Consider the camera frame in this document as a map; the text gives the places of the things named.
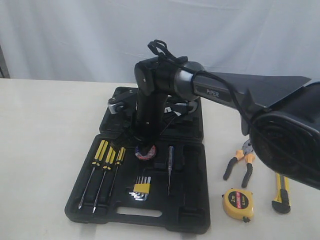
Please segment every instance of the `yellow tape measure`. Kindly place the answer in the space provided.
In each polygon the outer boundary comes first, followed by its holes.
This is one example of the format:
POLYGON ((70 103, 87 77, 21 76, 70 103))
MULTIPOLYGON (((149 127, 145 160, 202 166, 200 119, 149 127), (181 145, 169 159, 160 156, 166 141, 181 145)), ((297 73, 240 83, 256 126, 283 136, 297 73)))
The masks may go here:
POLYGON ((250 222, 254 216, 253 193, 242 189, 229 189, 223 197, 223 209, 227 215, 234 219, 250 222))

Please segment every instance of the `tool case compartment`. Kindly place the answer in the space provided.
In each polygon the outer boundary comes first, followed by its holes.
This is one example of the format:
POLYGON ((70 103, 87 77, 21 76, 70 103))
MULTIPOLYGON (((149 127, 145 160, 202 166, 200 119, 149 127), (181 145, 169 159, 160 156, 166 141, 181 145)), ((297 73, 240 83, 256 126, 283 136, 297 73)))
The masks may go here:
MULTIPOLYGON (((114 96, 128 89, 137 92, 136 88, 118 87, 114 96)), ((191 113, 192 116, 184 116, 179 120, 180 124, 174 123, 168 127, 169 131, 166 130, 167 132, 164 132, 155 143, 156 156, 153 159, 139 160, 135 155, 136 142, 133 140, 124 142, 121 145, 125 148, 124 159, 118 168, 111 196, 109 197, 109 193, 116 167, 106 173, 93 213, 95 198, 103 177, 103 171, 96 168, 88 184, 82 208, 78 209, 93 169, 92 161, 101 141, 113 142, 131 124, 136 105, 134 95, 126 99, 130 105, 126 106, 125 111, 115 115, 108 113, 109 110, 106 111, 100 126, 101 134, 94 138, 64 208, 66 216, 73 222, 84 224, 119 222, 163 227, 174 232, 205 233, 211 222, 206 154, 201 143, 203 123, 200 100, 198 109, 191 113), (191 124, 191 119, 197 119, 195 124, 191 124), (196 132, 200 132, 198 137, 195 137, 196 132), (169 146, 174 146, 170 195, 167 192, 169 146), (149 195, 145 201, 135 200, 129 194, 133 191, 138 177, 151 177, 149 195), (124 214, 121 208, 133 210, 134 214, 124 214), (141 214, 143 210, 155 210, 161 213, 158 216, 149 216, 141 214)))
MULTIPOLYGON (((124 128, 131 125, 133 112, 136 109, 138 88, 119 86, 115 89, 112 97, 116 98, 120 94, 128 91, 131 91, 132 94, 123 100, 125 105, 124 110, 118 114, 111 114, 110 110, 108 108, 106 109, 99 127, 100 133, 108 133, 109 136, 116 138, 124 128)), ((184 107, 182 104, 186 101, 179 98, 174 98, 174 101, 177 102, 177 104, 170 103, 168 100, 166 106, 171 107, 173 111, 183 111, 184 107)), ((162 136, 164 138, 202 142, 204 138, 204 127, 201 100, 198 98, 194 102, 197 104, 195 111, 184 116, 182 119, 173 121, 163 132, 162 136)), ((173 112, 164 114, 164 126, 170 121, 172 114, 173 112)))

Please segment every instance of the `white backdrop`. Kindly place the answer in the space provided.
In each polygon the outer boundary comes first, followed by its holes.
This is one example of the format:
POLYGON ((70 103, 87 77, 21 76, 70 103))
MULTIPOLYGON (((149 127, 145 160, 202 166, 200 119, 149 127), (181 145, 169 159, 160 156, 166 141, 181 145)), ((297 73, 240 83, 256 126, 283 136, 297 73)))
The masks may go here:
POLYGON ((0 0, 12 78, 134 82, 161 39, 210 71, 320 77, 319 0, 0 0))

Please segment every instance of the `white table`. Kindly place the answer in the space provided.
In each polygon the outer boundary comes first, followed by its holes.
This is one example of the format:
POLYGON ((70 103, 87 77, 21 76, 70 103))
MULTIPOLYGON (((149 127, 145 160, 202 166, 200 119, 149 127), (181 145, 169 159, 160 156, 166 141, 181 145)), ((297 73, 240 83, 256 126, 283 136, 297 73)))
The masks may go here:
POLYGON ((238 164, 228 181, 222 175, 247 137, 241 134, 237 111, 205 99, 203 142, 211 214, 207 233, 71 222, 65 204, 117 86, 135 85, 0 79, 1 240, 319 239, 320 191, 290 180, 291 213, 275 213, 275 174, 258 159, 248 185, 255 201, 253 220, 245 224, 224 213, 221 195, 241 187, 246 166, 238 164))

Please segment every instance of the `robotic arm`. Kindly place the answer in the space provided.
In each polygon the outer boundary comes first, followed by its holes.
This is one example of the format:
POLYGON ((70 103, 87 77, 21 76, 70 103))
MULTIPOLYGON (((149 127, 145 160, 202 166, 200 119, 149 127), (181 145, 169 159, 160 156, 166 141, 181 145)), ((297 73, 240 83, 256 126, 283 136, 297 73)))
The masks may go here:
POLYGON ((320 189, 320 82, 303 76, 211 73, 186 56, 174 57, 159 40, 157 57, 135 65, 138 84, 134 131, 147 153, 159 136, 168 95, 199 97, 239 110, 241 130, 272 170, 320 189))

